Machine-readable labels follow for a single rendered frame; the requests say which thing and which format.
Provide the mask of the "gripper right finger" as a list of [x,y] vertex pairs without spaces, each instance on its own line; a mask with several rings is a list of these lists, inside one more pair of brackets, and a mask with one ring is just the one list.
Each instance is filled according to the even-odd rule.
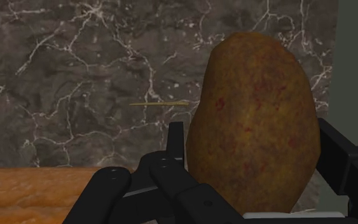
[[358,219],[358,146],[319,118],[321,154],[317,170],[337,195],[346,195],[348,217]]

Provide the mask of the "brown potato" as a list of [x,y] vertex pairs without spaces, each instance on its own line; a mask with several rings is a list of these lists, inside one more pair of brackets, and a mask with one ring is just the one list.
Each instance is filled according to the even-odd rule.
[[295,56],[257,32],[218,44],[186,151],[189,173],[240,214],[291,211],[321,151],[310,83]]

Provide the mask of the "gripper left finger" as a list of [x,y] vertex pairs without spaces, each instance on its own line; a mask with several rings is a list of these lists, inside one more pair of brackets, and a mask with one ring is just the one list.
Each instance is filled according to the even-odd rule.
[[142,156],[134,173],[104,167],[93,174],[62,224],[244,224],[213,187],[184,168],[184,127],[169,124],[167,147]]

